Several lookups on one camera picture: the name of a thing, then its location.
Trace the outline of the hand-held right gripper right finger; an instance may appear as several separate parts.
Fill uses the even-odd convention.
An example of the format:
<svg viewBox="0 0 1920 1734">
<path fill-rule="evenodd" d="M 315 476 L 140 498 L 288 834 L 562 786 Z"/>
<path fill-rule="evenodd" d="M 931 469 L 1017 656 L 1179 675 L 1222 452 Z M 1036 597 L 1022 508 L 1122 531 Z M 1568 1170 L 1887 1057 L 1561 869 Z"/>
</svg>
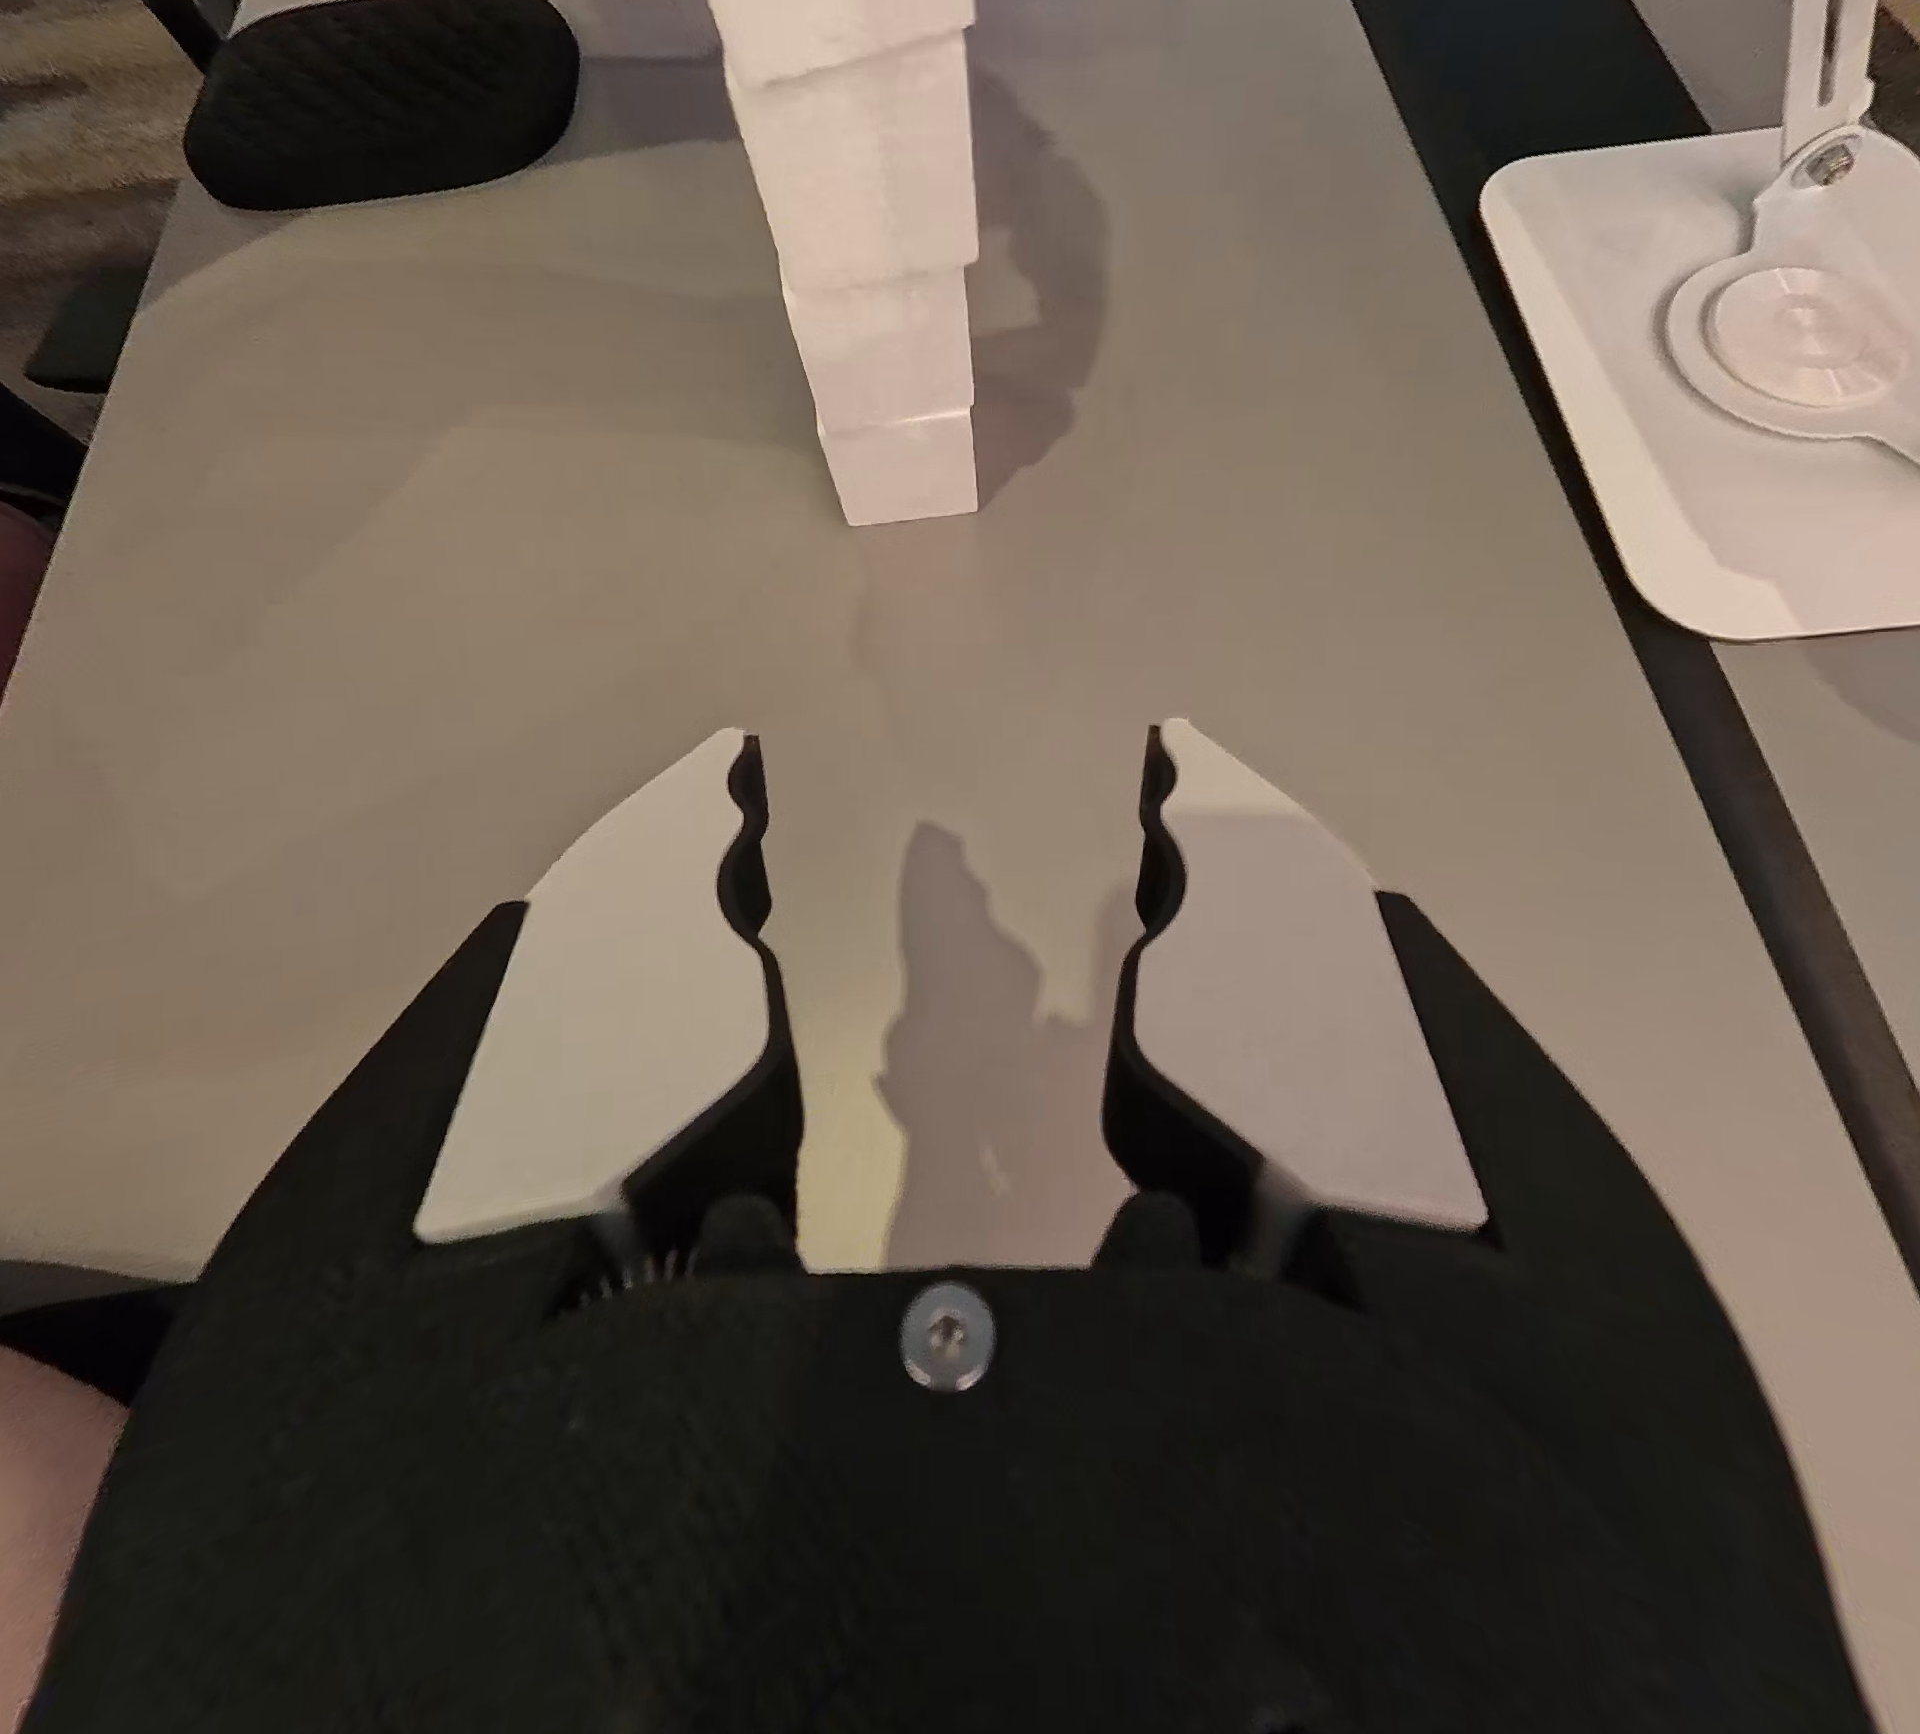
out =
<svg viewBox="0 0 1920 1734">
<path fill-rule="evenodd" d="M 1187 718 L 1147 736 L 1137 826 L 1101 1089 L 1118 1170 L 1186 1207 L 1212 1268 L 1271 1274 L 1325 1213 L 1481 1232 L 1364 862 Z"/>
</svg>

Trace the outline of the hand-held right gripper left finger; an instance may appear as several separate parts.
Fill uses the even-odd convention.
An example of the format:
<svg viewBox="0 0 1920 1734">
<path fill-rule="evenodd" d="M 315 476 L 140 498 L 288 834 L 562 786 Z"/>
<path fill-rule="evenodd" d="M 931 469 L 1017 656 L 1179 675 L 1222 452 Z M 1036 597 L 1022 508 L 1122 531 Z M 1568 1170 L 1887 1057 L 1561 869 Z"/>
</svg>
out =
<svg viewBox="0 0 1920 1734">
<path fill-rule="evenodd" d="M 419 1241 L 581 1222 L 620 1266 L 663 1270 L 732 1196 L 798 1234 L 804 1092 L 763 939 L 768 823 L 757 737 L 718 730 L 529 887 Z"/>
</svg>

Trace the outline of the person's right forearm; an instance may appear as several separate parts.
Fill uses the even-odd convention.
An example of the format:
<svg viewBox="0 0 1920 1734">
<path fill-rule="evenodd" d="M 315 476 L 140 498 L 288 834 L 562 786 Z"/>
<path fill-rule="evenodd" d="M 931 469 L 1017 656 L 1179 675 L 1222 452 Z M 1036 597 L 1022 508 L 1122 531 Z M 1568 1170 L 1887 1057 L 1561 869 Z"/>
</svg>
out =
<svg viewBox="0 0 1920 1734">
<path fill-rule="evenodd" d="M 64 1587 L 127 1412 L 1 1352 L 1 1730 L 36 1692 Z"/>
</svg>

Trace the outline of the black wrist rest pad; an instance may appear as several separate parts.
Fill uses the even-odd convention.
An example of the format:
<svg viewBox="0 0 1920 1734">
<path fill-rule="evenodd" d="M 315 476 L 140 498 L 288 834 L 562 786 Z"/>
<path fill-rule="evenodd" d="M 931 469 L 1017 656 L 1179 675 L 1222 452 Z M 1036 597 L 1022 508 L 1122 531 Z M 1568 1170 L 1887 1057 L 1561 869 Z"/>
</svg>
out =
<svg viewBox="0 0 1920 1734">
<path fill-rule="evenodd" d="M 1 1348 L 131 1408 L 187 1293 L 187 1282 L 3 1259 Z"/>
</svg>

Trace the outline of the wooden board document stand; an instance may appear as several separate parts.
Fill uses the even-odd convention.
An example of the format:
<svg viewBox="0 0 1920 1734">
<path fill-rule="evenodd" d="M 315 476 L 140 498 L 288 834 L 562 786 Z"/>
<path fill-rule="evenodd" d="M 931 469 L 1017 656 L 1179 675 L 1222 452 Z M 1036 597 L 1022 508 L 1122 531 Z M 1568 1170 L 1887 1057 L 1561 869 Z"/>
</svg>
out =
<svg viewBox="0 0 1920 1734">
<path fill-rule="evenodd" d="M 1917 161 L 1880 11 L 1789 0 L 1780 124 L 1523 157 L 1478 202 L 1621 570 L 1756 644 L 1917 624 Z"/>
</svg>

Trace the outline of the black flat object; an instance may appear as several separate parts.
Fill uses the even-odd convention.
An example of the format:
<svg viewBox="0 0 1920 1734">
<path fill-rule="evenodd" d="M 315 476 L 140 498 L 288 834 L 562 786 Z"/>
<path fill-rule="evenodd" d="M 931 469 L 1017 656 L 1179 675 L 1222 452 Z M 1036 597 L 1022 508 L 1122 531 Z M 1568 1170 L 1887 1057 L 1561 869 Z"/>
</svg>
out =
<svg viewBox="0 0 1920 1734">
<path fill-rule="evenodd" d="M 89 268 L 59 298 L 42 338 L 26 357 L 23 378 L 37 387 L 68 395 L 105 395 L 126 349 L 147 272 L 149 265 L 140 259 L 107 259 Z"/>
</svg>

